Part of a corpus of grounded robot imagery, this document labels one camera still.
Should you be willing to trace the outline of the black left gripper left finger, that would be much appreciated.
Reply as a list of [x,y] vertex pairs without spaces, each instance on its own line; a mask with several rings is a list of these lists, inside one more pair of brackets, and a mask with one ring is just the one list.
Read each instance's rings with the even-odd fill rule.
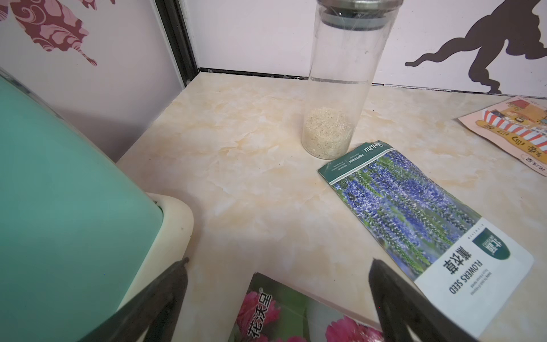
[[82,341],[171,341],[185,298],[189,258],[175,262]]

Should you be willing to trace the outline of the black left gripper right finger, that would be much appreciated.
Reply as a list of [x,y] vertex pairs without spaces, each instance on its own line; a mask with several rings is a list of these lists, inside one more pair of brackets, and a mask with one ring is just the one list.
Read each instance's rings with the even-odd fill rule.
[[368,275],[376,312],[386,341],[476,341],[435,308],[382,260]]

